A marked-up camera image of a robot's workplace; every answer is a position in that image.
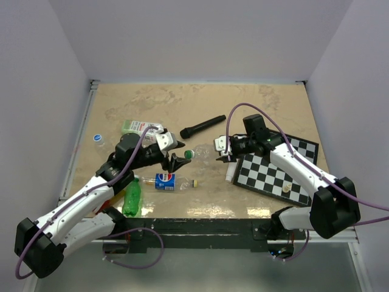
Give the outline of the green bottle cap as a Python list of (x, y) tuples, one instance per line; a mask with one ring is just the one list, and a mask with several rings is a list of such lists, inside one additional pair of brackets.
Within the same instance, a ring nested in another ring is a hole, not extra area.
[(186, 150), (184, 152), (185, 159), (193, 159), (196, 156), (196, 153), (193, 150)]

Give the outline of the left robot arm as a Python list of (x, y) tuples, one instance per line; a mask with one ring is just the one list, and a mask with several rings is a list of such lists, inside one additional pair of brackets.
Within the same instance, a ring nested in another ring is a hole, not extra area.
[(90, 220), (85, 216), (121, 192), (133, 179), (134, 170), (160, 164), (174, 173), (189, 161), (168, 152), (184, 147), (173, 133), (164, 130), (157, 141), (142, 147), (144, 136), (124, 134), (107, 161), (75, 195), (36, 220), (23, 219), (16, 228), (15, 254), (19, 257), (15, 276), (25, 263), (42, 279), (52, 274), (64, 258), (102, 237), (120, 238), (125, 234), (125, 218), (108, 208)]

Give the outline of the clear plastic bottle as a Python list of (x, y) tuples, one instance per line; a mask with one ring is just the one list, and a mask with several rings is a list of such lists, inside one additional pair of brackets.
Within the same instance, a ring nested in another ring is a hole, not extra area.
[(209, 167), (219, 157), (218, 152), (211, 144), (200, 144), (192, 149), (194, 158), (192, 159), (201, 168)]

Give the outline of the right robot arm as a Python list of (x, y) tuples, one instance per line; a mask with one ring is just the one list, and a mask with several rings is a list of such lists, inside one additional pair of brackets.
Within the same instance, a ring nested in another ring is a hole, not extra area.
[(230, 163), (253, 153), (284, 171), (311, 198), (309, 207), (285, 207), (272, 214), (269, 238), (284, 239), (294, 229), (305, 229), (329, 239), (360, 221), (355, 186), (349, 178), (338, 179), (308, 161), (286, 136), (268, 129), (260, 114), (247, 116), (243, 122), (244, 134), (214, 140), (218, 159)]

